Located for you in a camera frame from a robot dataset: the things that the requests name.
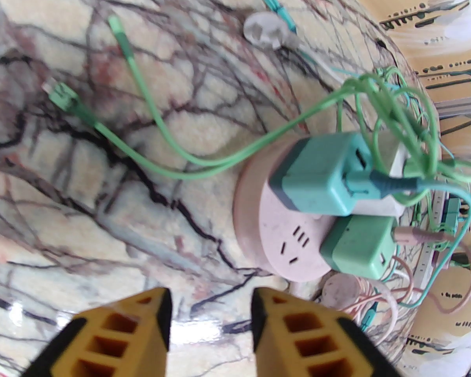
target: marble surface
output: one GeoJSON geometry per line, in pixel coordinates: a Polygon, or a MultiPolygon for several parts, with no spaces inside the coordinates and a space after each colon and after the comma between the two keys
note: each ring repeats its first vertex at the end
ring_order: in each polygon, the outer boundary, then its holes
{"type": "MultiPolygon", "coordinates": [[[[363,73],[397,64],[418,85],[356,1],[280,2],[332,65],[363,73]]],[[[143,171],[60,113],[40,86],[51,76],[67,82],[146,157],[189,168],[150,120],[105,19],[123,19],[178,141],[221,155],[337,87],[295,53],[243,39],[242,21],[261,9],[261,0],[0,0],[0,376],[20,374],[72,314],[157,285],[173,291],[169,375],[255,374],[250,294],[288,283],[255,269],[237,245],[232,195],[241,165],[188,183],[143,171]]],[[[346,108],[345,127],[356,128],[346,108]]],[[[334,131],[335,119],[324,112],[297,132],[334,131]]],[[[312,283],[301,294],[317,290],[312,283]]],[[[383,345],[393,361],[410,319],[403,314],[383,345]]],[[[381,314],[371,334],[387,322],[381,314]]]]}

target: teal power adapter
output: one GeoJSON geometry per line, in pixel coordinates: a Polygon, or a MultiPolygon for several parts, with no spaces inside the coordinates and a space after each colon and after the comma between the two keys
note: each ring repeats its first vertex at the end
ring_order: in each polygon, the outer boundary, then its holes
{"type": "Polygon", "coordinates": [[[390,178],[373,169],[360,133],[334,133],[299,140],[268,183],[289,210],[347,216],[360,199],[418,190],[419,178],[390,178]]]}
{"type": "Polygon", "coordinates": [[[380,279],[396,250],[394,217],[338,218],[320,248],[328,265],[341,273],[380,279]]]}

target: green power adapter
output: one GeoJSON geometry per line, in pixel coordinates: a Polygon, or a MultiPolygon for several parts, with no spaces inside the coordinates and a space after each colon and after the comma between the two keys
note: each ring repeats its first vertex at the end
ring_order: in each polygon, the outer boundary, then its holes
{"type": "Polygon", "coordinates": [[[371,168],[372,155],[360,133],[319,135],[298,141],[268,183],[289,210],[346,216],[359,199],[347,176],[371,168]]]}
{"type": "Polygon", "coordinates": [[[338,218],[321,245],[321,256],[336,271],[379,280],[396,250],[396,226],[394,217],[338,218]]]}

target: round object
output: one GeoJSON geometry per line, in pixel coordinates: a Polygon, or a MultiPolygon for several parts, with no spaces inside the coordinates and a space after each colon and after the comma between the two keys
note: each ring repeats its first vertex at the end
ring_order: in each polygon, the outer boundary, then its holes
{"type": "Polygon", "coordinates": [[[244,37],[254,46],[277,50],[282,47],[290,30],[276,13],[262,11],[251,14],[244,22],[244,37]]]}
{"type": "Polygon", "coordinates": [[[250,159],[235,191],[234,228],[241,250],[255,266],[308,282],[331,270],[319,247],[335,217],[288,210],[268,185],[269,175],[297,140],[278,140],[250,159]]]}
{"type": "Polygon", "coordinates": [[[356,303],[360,294],[361,287],[354,275],[338,273],[325,283],[321,304],[330,309],[345,309],[356,303]]]}

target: pink cable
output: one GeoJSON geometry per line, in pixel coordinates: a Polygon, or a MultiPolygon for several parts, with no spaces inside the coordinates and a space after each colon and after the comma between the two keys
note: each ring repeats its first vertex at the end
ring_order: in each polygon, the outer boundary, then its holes
{"type": "MultiPolygon", "coordinates": [[[[465,254],[467,255],[467,259],[469,259],[469,264],[471,266],[471,249],[466,246],[463,242],[460,242],[460,246],[463,248],[465,254]]],[[[408,276],[410,278],[410,284],[413,286],[413,274],[410,270],[410,267],[408,266],[408,264],[406,264],[406,262],[404,262],[402,259],[398,258],[398,261],[400,262],[400,264],[403,265],[403,263],[406,265],[406,271],[410,271],[408,273],[408,276]]],[[[399,303],[401,303],[404,298],[408,297],[409,295],[411,295],[411,290],[408,289],[410,287],[410,285],[408,287],[403,287],[403,288],[398,288],[398,289],[392,289],[392,292],[393,293],[402,293],[402,292],[406,292],[405,296],[398,299],[397,301],[399,303]]],[[[422,293],[422,289],[417,289],[417,288],[413,288],[413,291],[416,291],[417,293],[422,293]]],[[[444,309],[440,303],[440,300],[438,300],[438,298],[432,294],[432,293],[428,293],[427,296],[429,298],[431,298],[431,300],[434,302],[434,304],[436,305],[436,307],[438,308],[438,310],[443,313],[443,314],[454,314],[458,311],[460,311],[460,309],[462,309],[466,304],[467,302],[469,302],[470,298],[471,298],[471,285],[469,285],[469,289],[467,290],[467,293],[464,295],[463,299],[457,303],[457,305],[455,305],[454,307],[452,307],[451,309],[444,309]]],[[[383,296],[381,294],[377,294],[377,295],[372,295],[372,296],[369,296],[367,298],[363,298],[361,299],[359,302],[357,303],[354,303],[353,305],[350,305],[348,307],[346,307],[345,309],[343,309],[342,311],[344,312],[349,312],[351,311],[352,309],[356,309],[357,307],[365,304],[365,303],[368,303],[368,302],[371,302],[373,300],[377,300],[377,299],[381,299],[383,296]]]]}

